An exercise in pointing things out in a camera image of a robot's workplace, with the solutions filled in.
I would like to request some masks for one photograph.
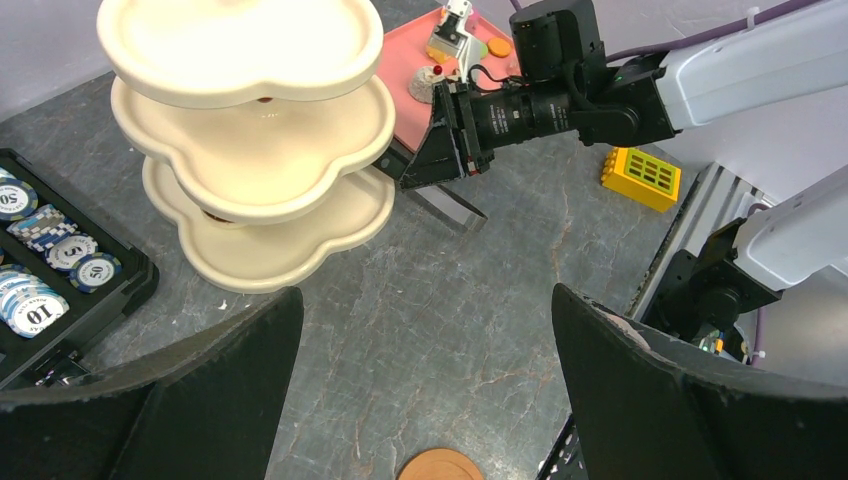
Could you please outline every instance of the gray tabletop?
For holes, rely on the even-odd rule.
[[[386,30],[433,7],[374,3]],[[87,357],[93,369],[274,297],[225,292],[188,264],[176,228],[144,195],[143,156],[112,119],[112,78],[0,124],[0,146],[162,271],[156,295]],[[624,311],[676,211],[602,187],[608,150],[573,134],[503,148],[490,172],[452,186],[488,214],[482,231],[453,229],[398,194],[375,239],[298,285],[306,322],[268,477],[389,479],[415,453],[451,447],[487,478],[533,478],[569,412],[550,323],[554,284]]]

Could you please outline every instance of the brown disc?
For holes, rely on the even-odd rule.
[[[447,448],[435,448],[410,460],[398,480],[483,480],[483,474],[465,455]]]

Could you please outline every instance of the black tray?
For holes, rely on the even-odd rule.
[[[14,150],[0,149],[0,167],[29,183],[38,193],[39,205],[52,203],[76,222],[80,231],[93,237],[100,251],[114,255],[122,264],[121,272],[94,293],[80,292],[66,275],[50,268],[39,253],[8,234],[7,222],[0,222],[0,247],[6,251],[4,263],[18,263],[30,269],[70,305],[61,318],[30,339],[0,324],[0,390],[4,390],[41,383],[60,362],[78,360],[153,295],[159,284],[159,269],[147,255],[117,239],[54,190]]]

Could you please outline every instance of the yellow toy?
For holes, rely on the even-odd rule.
[[[677,203],[679,168],[635,148],[613,148],[607,155],[601,184],[625,197],[665,212]]]

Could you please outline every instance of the pink mat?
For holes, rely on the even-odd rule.
[[[441,18],[441,9],[438,8],[422,17],[419,17],[401,27],[387,33],[383,39],[383,56],[377,69],[377,76],[386,84],[392,94],[397,110],[397,123],[395,124],[395,137],[412,151],[418,149],[427,126],[430,124],[431,105],[421,103],[412,98],[407,87],[415,72],[427,65],[437,65],[427,56],[425,48],[430,34]],[[501,37],[510,44],[512,38],[505,35],[494,25],[480,18],[474,36],[486,43],[492,37]],[[506,58],[497,58],[486,55],[481,62],[492,76],[503,78],[507,76],[507,67],[510,63],[517,62],[515,50]],[[446,72],[453,72],[456,68],[456,60],[451,60],[443,65]],[[480,74],[480,86],[487,89],[497,88],[500,85],[493,83]]]

